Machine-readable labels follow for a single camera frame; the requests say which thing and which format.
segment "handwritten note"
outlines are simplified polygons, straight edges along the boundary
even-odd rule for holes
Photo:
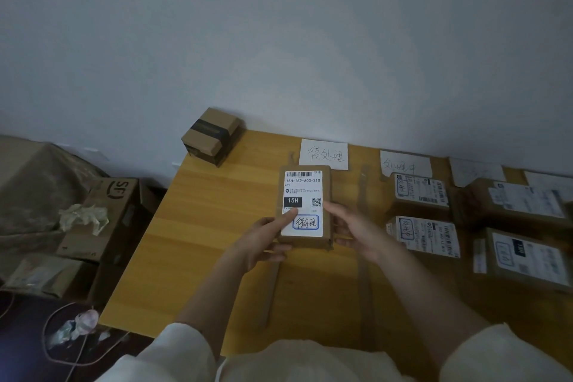
[[[380,166],[382,173],[390,177],[392,172],[417,175],[419,177],[432,177],[432,164],[429,157],[422,155],[392,153],[380,150]]]
[[[457,187],[466,187],[476,178],[507,181],[501,165],[494,163],[474,162],[450,157],[450,167],[452,168],[454,184]]]
[[[348,144],[303,139],[300,143],[299,165],[329,165],[348,170]]]
[[[527,183],[538,189],[557,190],[564,203],[573,201],[573,178],[525,171]]]

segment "transparent plastic item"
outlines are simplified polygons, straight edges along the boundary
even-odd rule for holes
[[[82,207],[81,204],[74,204],[66,210],[60,210],[60,228],[63,231],[68,231],[74,224],[89,225],[93,223],[92,234],[97,236],[110,223],[107,214],[107,208],[96,207]]]

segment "wooden table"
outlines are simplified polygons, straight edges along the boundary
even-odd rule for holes
[[[226,162],[215,168],[187,156],[100,322],[157,336],[179,312],[217,258],[256,219],[274,216],[278,169],[300,138],[247,131]],[[370,216],[383,224],[379,150],[348,146],[349,171],[333,170],[333,199],[356,205],[362,165],[369,165]],[[451,184],[448,161],[432,157],[434,178]],[[523,173],[505,168],[511,183]],[[471,270],[470,240],[460,236],[463,263],[437,258],[426,263],[440,281],[492,322],[508,322],[526,341],[573,369],[573,301],[516,283],[492,281]],[[281,338],[307,338],[327,346],[361,347],[360,309],[353,251],[296,249],[281,266],[269,323],[258,327],[269,265],[259,263],[239,290],[222,354],[256,352]],[[381,270],[369,266],[376,341],[398,368],[420,380],[435,380],[428,352]]]

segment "black tape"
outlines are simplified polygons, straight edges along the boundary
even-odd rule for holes
[[[206,134],[207,136],[211,136],[212,138],[219,139],[221,141],[221,145],[223,146],[228,144],[229,139],[231,139],[231,135],[227,129],[216,126],[209,121],[205,121],[204,119],[198,119],[195,121],[195,124],[191,126],[191,129],[195,130],[196,132]]]

